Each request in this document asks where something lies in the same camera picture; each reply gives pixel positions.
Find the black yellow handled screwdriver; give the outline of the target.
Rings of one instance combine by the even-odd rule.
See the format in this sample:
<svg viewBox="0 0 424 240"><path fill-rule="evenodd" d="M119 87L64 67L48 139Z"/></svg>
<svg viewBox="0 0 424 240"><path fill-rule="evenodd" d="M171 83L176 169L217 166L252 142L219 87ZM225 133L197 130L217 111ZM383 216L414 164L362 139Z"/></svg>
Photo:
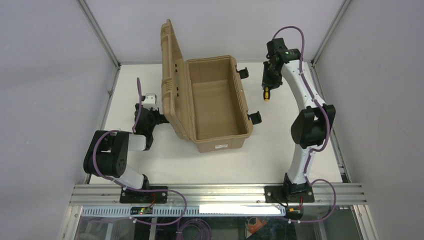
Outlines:
<svg viewBox="0 0 424 240"><path fill-rule="evenodd" d="M268 102L268 101L270 100L270 89L269 89L269 87L268 87L268 86L266 86L266 87L263 89L263 100L264 100L265 102Z"/></svg>

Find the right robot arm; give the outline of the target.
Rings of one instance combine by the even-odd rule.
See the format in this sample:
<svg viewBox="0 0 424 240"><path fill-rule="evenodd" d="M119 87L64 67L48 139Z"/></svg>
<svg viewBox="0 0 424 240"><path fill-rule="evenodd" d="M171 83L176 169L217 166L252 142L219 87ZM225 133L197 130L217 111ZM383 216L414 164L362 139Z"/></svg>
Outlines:
<svg viewBox="0 0 424 240"><path fill-rule="evenodd" d="M267 44L267 61L263 63L263 99L269 101L271 91L285 80L295 98L298 115L290 127L295 149L289 170L282 185L266 186L268 203L314 202L309 172L315 154L323 151L329 140L336 109L326 104L313 89L304 71L301 51L289 49L283 38L273 38Z"/></svg>

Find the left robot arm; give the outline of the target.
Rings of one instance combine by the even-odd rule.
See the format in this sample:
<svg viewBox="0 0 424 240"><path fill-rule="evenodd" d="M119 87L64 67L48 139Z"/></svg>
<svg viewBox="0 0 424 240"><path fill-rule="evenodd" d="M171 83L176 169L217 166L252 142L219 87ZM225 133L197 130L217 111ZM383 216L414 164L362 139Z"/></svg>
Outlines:
<svg viewBox="0 0 424 240"><path fill-rule="evenodd" d="M83 160L85 173L111 180L126 189L149 190L145 174L128 165L129 152L150 150L154 142L153 131L157 125L167 123L158 107L135 105L134 126L131 132L122 130L97 130Z"/></svg>

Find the tan plastic toolbox bin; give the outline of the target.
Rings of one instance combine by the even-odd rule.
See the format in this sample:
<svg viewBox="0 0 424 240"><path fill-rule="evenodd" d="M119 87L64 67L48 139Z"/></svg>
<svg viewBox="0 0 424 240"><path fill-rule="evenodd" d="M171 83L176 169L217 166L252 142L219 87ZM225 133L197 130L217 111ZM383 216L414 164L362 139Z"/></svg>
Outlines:
<svg viewBox="0 0 424 240"><path fill-rule="evenodd" d="M247 69L231 55L184 59L172 22L161 26L162 112L176 135L200 153L239 149L262 121L249 113Z"/></svg>

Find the orange object under table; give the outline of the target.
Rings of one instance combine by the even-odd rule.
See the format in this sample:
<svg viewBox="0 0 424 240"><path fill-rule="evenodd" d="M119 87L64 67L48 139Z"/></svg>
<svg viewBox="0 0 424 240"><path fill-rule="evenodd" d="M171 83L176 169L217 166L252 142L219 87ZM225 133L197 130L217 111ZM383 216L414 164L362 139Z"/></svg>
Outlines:
<svg viewBox="0 0 424 240"><path fill-rule="evenodd" d="M247 234L252 235L259 231L262 227L267 224L267 221L264 218L260 217L250 217L246 222L246 231Z"/></svg>

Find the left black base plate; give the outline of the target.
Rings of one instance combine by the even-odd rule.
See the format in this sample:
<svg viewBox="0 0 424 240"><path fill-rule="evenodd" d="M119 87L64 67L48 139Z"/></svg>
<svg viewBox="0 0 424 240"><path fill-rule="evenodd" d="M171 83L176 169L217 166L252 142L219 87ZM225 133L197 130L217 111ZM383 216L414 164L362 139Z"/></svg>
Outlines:
<svg viewBox="0 0 424 240"><path fill-rule="evenodd" d="M119 202L121 204L166 204L168 200L168 187L164 185L151 186L153 192L140 192L121 189Z"/></svg>

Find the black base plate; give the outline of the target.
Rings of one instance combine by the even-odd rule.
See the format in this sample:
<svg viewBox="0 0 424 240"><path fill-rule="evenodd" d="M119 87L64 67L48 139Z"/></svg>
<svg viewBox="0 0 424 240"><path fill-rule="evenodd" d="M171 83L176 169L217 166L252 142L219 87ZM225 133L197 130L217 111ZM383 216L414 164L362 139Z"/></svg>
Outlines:
<svg viewBox="0 0 424 240"><path fill-rule="evenodd" d="M266 203L300 204L301 199L303 203L315 202L313 189L308 185L297 192L290 192L289 188L283 185L267 185L264 187L264 196Z"/></svg>
<svg viewBox="0 0 424 240"><path fill-rule="evenodd" d="M140 192L121 189L119 202L121 204L166 204L168 200L168 187L164 185L151 186L153 192Z"/></svg>

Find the aluminium front rail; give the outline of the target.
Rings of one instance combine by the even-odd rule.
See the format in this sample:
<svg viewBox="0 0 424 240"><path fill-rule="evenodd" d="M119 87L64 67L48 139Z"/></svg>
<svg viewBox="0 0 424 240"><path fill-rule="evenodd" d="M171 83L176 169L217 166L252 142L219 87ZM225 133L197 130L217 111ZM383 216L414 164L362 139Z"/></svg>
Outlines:
<svg viewBox="0 0 424 240"><path fill-rule="evenodd" d="M170 184L166 203L157 206L188 206L208 204L231 204L242 206L266 206L265 186L277 184ZM325 183L316 183L312 190L313 203L304 206L367 205L362 186L359 183L334 183L336 193ZM140 203L120 203L121 187L113 184L77 184L70 198L70 206L148 206Z"/></svg>

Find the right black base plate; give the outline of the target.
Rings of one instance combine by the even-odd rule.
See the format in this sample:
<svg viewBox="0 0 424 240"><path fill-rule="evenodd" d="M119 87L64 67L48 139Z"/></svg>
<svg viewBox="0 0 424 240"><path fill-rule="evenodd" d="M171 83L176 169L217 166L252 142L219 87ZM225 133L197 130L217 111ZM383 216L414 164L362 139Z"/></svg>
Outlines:
<svg viewBox="0 0 424 240"><path fill-rule="evenodd" d="M290 192L289 188L283 185L267 185L264 187L264 196L266 203L300 204L301 199L303 203L315 202L313 189L308 185L297 192Z"/></svg>

